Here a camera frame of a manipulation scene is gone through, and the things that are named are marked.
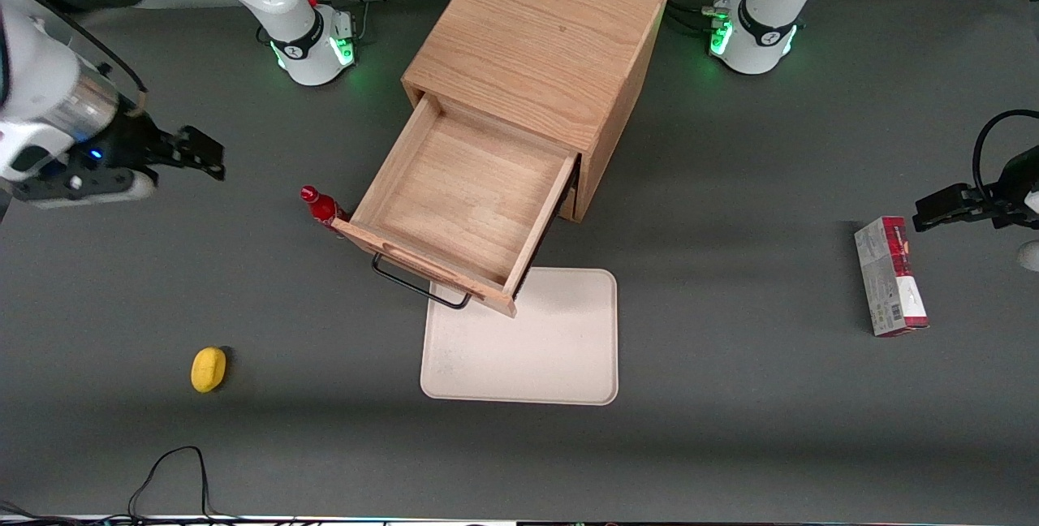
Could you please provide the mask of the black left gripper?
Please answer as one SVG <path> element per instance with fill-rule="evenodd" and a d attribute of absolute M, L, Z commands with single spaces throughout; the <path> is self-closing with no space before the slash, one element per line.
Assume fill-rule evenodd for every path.
<path fill-rule="evenodd" d="M 921 198 L 914 205 L 912 218 L 917 233 L 930 231 L 942 223 L 997 222 L 997 228 L 1021 226 L 1038 230 L 1037 218 L 1038 146 L 1011 157 L 997 181 L 997 202 L 1006 215 L 1001 215 L 994 198 L 985 200 L 987 186 L 964 183 L 947 186 Z"/>

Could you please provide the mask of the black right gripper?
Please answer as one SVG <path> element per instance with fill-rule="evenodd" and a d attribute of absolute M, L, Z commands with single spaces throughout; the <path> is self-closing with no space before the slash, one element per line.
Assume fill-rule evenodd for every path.
<path fill-rule="evenodd" d="M 118 113 L 103 130 L 78 139 L 68 151 L 68 184 L 155 186 L 157 166 L 201 170 L 219 182 L 227 179 L 223 144 L 196 127 L 168 133 L 146 113 L 134 119 Z"/>

